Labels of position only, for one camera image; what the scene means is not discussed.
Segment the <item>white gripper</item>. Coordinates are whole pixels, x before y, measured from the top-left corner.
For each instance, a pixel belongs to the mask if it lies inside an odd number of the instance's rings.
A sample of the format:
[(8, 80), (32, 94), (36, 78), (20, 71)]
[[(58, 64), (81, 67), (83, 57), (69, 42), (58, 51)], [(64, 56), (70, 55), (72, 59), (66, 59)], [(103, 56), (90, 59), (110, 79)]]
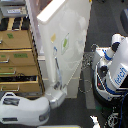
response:
[(59, 82), (53, 86), (49, 86), (45, 91), (45, 97), (50, 102), (50, 107), (55, 109), (59, 107), (67, 96), (67, 88), (63, 87)]

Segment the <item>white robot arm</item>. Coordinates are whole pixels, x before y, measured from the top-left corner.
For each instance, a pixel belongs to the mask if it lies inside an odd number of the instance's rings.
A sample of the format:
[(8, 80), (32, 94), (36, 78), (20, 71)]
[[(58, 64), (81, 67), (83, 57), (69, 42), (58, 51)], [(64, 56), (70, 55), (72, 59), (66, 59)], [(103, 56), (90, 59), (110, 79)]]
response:
[(35, 100), (6, 92), (0, 98), (0, 122), (27, 126), (43, 125), (49, 120), (50, 110), (59, 107), (66, 96), (66, 86), (49, 86), (45, 95)]

